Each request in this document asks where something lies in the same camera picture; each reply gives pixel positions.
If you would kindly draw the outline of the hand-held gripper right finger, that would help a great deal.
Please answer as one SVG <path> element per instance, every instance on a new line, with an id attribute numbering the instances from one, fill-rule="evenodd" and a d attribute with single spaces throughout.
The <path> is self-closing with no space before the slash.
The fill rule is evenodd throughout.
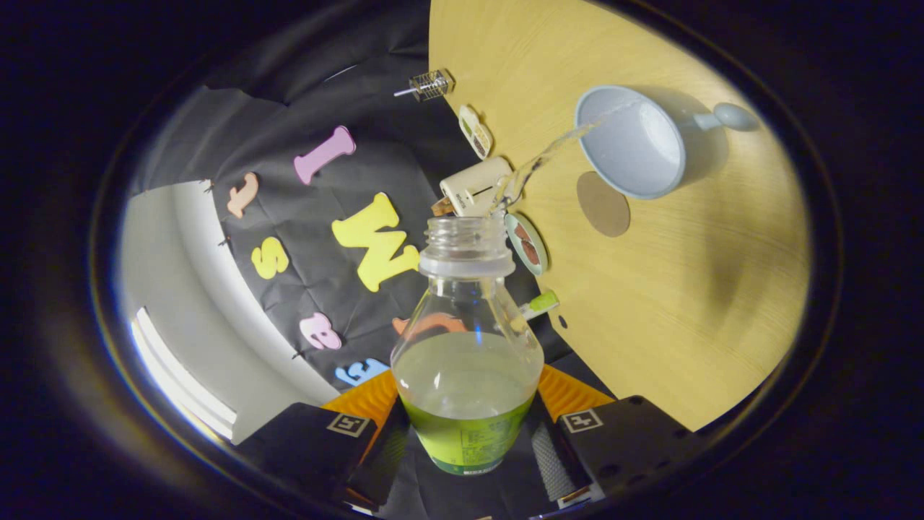
<path id="1" fill-rule="evenodd" d="M 665 480 L 705 438 L 640 395 L 607 396 L 545 365 L 531 406 L 531 447 L 562 510 L 621 498 Z"/>

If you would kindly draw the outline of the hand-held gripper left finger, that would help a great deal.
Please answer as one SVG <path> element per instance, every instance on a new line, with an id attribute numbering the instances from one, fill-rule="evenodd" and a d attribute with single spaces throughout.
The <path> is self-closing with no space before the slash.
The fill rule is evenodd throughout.
<path id="1" fill-rule="evenodd" d="M 321 406 L 291 404 L 235 451 L 314 499 L 384 506 L 405 455 L 409 419 L 390 370 Z"/>

